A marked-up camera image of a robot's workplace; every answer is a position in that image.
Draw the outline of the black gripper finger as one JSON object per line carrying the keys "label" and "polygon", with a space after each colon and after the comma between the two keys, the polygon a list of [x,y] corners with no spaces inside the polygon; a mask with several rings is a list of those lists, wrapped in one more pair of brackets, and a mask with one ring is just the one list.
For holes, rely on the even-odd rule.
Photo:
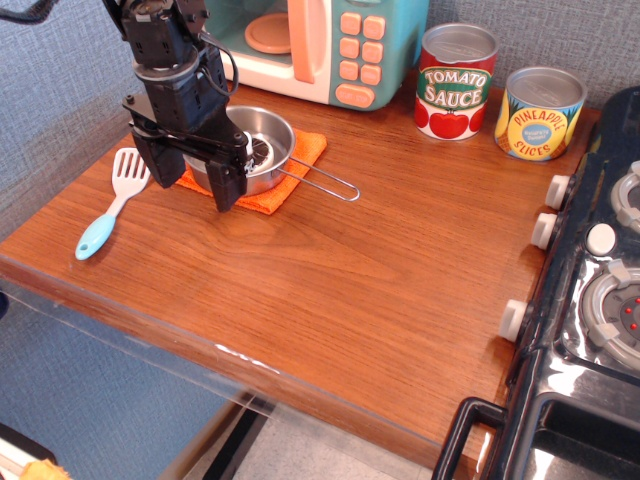
{"label": "black gripper finger", "polygon": [[228,212],[247,193],[244,166],[237,159],[213,160],[205,163],[205,169],[216,209]]}
{"label": "black gripper finger", "polygon": [[135,146],[154,180],[163,188],[174,185],[184,174],[183,154],[166,142],[164,137],[151,137],[133,130]]}

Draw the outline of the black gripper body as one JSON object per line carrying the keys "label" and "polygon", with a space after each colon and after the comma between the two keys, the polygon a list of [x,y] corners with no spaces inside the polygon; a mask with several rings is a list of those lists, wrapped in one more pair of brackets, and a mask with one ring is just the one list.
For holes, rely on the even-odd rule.
{"label": "black gripper body", "polygon": [[227,86],[220,49],[189,46],[181,63],[171,58],[164,66],[151,66],[151,61],[133,60],[145,92],[123,101],[132,131],[164,137],[183,158],[189,155],[204,163],[237,159],[245,170],[247,139],[226,113],[233,91]]}

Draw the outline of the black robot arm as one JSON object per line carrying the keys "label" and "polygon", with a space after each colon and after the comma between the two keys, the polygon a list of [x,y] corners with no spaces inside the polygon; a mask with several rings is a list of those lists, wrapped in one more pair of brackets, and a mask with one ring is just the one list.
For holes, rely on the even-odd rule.
{"label": "black robot arm", "polygon": [[185,159],[203,162],[216,208],[226,212],[247,192],[248,140],[227,115],[238,86],[224,73],[226,48],[205,29],[202,1],[107,1],[104,4],[133,53],[145,91],[123,102],[132,136],[151,175],[175,184]]}

